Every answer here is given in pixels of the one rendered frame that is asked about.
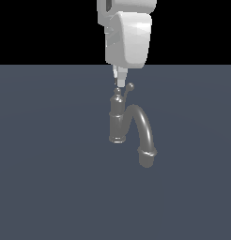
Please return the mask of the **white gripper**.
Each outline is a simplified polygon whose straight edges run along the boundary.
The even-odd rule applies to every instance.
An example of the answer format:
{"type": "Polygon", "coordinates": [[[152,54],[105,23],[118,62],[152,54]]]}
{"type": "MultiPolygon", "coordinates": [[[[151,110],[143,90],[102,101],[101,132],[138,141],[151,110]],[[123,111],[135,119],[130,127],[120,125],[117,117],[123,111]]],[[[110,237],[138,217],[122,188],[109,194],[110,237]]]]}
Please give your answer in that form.
{"type": "Polygon", "coordinates": [[[117,12],[109,21],[105,60],[113,65],[115,85],[124,87],[127,68],[142,68],[146,62],[152,19],[149,14],[117,12]]]}

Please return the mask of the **grey faucet lever handle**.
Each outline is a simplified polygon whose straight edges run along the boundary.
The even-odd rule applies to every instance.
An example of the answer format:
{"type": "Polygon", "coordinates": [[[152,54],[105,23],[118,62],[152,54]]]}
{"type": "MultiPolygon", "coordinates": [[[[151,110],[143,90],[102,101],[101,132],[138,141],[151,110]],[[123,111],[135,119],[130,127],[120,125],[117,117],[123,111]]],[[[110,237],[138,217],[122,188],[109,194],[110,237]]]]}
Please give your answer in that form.
{"type": "Polygon", "coordinates": [[[126,85],[126,91],[124,93],[124,98],[127,97],[127,94],[132,91],[134,89],[134,84],[132,82],[129,82],[127,85],[126,85]]]}

